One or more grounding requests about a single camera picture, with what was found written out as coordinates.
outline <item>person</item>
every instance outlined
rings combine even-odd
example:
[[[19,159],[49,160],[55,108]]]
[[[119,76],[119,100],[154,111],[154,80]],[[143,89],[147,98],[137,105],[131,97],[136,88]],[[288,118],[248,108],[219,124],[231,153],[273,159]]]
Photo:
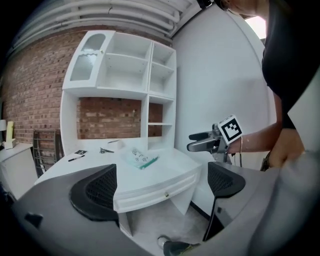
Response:
[[[242,137],[242,152],[266,152],[269,167],[282,167],[304,152],[302,140],[288,111],[302,95],[319,66],[317,31],[307,7],[297,0],[216,0],[224,11],[260,16],[266,21],[262,73],[274,95],[276,122],[263,130]],[[241,139],[231,143],[229,154],[239,153]]]

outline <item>desk drawer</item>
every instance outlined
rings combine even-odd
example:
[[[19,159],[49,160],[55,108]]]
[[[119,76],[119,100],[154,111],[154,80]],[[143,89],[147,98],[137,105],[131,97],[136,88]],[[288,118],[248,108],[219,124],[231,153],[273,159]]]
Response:
[[[189,189],[196,181],[197,175],[193,174],[167,187],[150,190],[150,192],[139,196],[115,200],[114,210],[118,213],[125,213],[157,204]]]

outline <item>white desk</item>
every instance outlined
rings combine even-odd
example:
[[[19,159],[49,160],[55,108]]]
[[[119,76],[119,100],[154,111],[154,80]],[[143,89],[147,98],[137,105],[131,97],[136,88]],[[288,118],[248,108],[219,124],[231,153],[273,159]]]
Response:
[[[16,199],[27,192],[37,180],[35,162],[30,148],[32,144],[17,143],[12,149],[0,151],[0,180]]]
[[[159,156],[159,159],[145,169],[138,169],[123,160],[122,154],[125,150],[128,148],[115,153],[100,154],[99,149],[91,149],[85,157],[68,162],[77,156],[70,154],[52,166],[35,184],[83,169],[116,164],[117,189],[113,202],[122,224],[127,220],[125,214],[121,213],[148,207],[167,199],[171,199],[183,215],[186,214],[199,180],[201,165],[172,148],[148,151],[148,156]],[[131,233],[129,226],[124,229]]]

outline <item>floor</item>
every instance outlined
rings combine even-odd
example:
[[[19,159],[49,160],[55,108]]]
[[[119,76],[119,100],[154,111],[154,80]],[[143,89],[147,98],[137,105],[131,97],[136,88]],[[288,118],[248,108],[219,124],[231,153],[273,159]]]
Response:
[[[133,238],[139,246],[155,256],[163,256],[157,238],[167,235],[173,241],[200,243],[209,221],[189,206],[185,215],[170,200],[144,209],[127,212]]]

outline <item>frosted glass panel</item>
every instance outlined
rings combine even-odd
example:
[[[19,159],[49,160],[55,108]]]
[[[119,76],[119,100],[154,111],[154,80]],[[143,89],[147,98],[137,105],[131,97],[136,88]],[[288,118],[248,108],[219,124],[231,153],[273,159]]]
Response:
[[[80,55],[75,62],[70,80],[89,80],[96,59],[96,54]]]
[[[106,36],[104,34],[94,34],[89,37],[89,39],[85,42],[85,45],[82,48],[84,52],[96,51],[100,50]]]

